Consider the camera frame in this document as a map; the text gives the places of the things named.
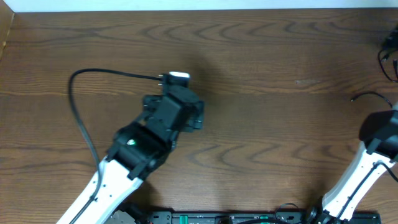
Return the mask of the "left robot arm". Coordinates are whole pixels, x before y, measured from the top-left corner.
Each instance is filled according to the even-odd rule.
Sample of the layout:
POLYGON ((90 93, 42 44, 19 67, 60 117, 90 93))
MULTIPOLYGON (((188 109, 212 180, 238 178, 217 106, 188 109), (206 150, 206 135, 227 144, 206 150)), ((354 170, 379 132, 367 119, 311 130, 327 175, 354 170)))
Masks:
POLYGON ((201 129, 204 102, 183 86, 147 95, 143 112, 114 136, 100 175, 59 219, 59 223, 105 223, 117 207, 158 169, 175 149, 181 132, 201 129))

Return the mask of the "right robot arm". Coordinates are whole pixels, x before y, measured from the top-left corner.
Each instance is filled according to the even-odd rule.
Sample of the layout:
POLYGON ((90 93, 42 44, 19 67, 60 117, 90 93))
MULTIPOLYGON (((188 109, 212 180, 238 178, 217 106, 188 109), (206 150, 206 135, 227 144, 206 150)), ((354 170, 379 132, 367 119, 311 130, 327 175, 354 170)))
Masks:
POLYGON ((305 217, 305 223, 347 223, 356 207, 383 173, 397 179, 397 105, 371 113, 359 130, 358 151, 336 185, 305 217))

